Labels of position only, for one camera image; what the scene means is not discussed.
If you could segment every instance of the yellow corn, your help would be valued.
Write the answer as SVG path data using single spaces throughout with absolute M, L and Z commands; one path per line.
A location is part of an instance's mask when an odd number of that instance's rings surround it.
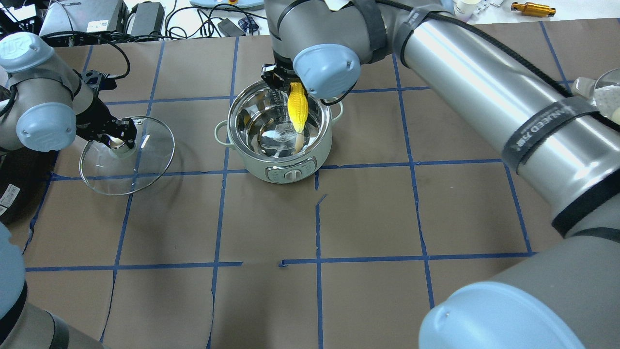
M 300 134 L 303 132 L 308 119 L 308 99 L 306 98 L 304 86 L 301 83 L 291 83 L 287 107 L 293 128 Z

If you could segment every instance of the pot handle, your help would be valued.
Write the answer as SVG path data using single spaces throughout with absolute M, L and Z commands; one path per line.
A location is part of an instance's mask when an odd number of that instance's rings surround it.
M 345 112 L 345 106 L 344 104 L 342 104 L 342 102 L 338 102 L 338 106 L 340 107 L 340 112 L 338 113 L 338 115 L 332 118 L 333 123 L 338 122 L 338 120 L 340 120 L 340 118 L 342 117 L 342 114 L 344 114 Z
M 219 137 L 218 137 L 218 131 L 219 131 L 222 127 L 224 127 L 224 126 L 226 126 L 226 125 L 228 125 L 228 120 L 224 120 L 224 121 L 221 121 L 220 123 L 218 123 L 218 125 L 215 127 L 215 131 L 213 132 L 213 135 L 215 136 L 215 140 L 216 140 L 216 142 L 218 142 L 219 144 L 222 144 L 223 146 L 225 146 L 225 147 L 227 147 L 227 148 L 233 148 L 233 149 L 234 149 L 234 144 L 232 144 L 232 143 L 222 142 L 222 141 L 220 141 L 220 140 L 219 140 Z

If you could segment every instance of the power adapter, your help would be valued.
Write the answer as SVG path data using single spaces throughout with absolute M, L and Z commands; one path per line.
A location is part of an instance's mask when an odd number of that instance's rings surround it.
M 143 2 L 138 4 L 136 14 L 131 25 L 131 36 L 152 35 L 161 33 L 164 23 L 164 8 L 159 2 Z
M 246 34 L 228 18 L 218 23 L 218 28 L 227 37 L 242 37 Z

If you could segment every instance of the electronic device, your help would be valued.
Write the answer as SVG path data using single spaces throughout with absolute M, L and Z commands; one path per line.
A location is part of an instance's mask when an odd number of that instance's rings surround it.
M 164 7 L 159 2 L 142 2 L 137 5 L 136 14 L 131 20 L 131 36 L 152 35 L 161 33 L 164 23 Z
M 65 0 L 50 3 L 40 35 L 75 30 L 78 32 L 124 32 L 127 5 L 123 0 Z M 49 40 L 63 46 L 69 35 Z

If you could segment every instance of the black strap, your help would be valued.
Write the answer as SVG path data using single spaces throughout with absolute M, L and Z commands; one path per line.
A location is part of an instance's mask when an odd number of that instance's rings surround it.
M 618 194 L 620 194 L 620 170 L 611 173 L 571 202 L 554 218 L 551 225 L 565 236 L 585 216 Z
M 278 33 L 280 33 L 280 24 L 282 24 L 282 20 L 284 19 L 284 17 L 297 5 L 299 4 L 303 4 L 306 1 L 310 1 L 310 0 L 295 0 L 293 2 L 291 2 L 290 5 L 286 6 L 286 8 L 284 8 L 284 11 L 282 11 L 282 13 L 280 14 L 280 18 L 278 18 L 278 25 L 276 26 L 276 28 L 278 28 Z
M 13 328 L 17 324 L 19 320 L 19 316 L 22 314 L 24 310 L 24 306 L 26 305 L 26 294 L 28 293 L 28 287 L 26 283 L 24 283 L 24 288 L 22 288 L 22 293 L 17 298 L 17 302 L 13 304 L 11 309 L 0 319 L 0 345 L 4 343 L 6 338 L 9 336 Z
M 552 134 L 571 120 L 599 111 L 582 97 L 574 96 L 557 101 L 532 116 L 508 139 L 502 159 L 513 170 L 526 163 L 534 151 Z
M 51 338 L 50 349 L 69 348 L 69 325 L 58 316 L 47 312 L 54 321 L 54 335 Z
M 414 33 L 414 30 L 426 19 L 431 12 L 447 12 L 443 6 L 439 4 L 428 4 L 424 6 L 415 7 L 410 13 L 407 19 L 401 24 L 396 31 L 394 37 L 394 53 L 401 59 L 401 63 L 409 68 L 407 62 L 405 62 L 405 46 L 407 41 Z
M 582 230 L 571 237 L 588 236 L 606 238 L 614 242 L 620 243 L 620 230 L 612 228 L 590 228 Z
M 353 5 L 364 17 L 373 56 L 369 63 L 380 61 L 388 54 L 388 33 L 381 10 L 374 0 L 352 0 Z

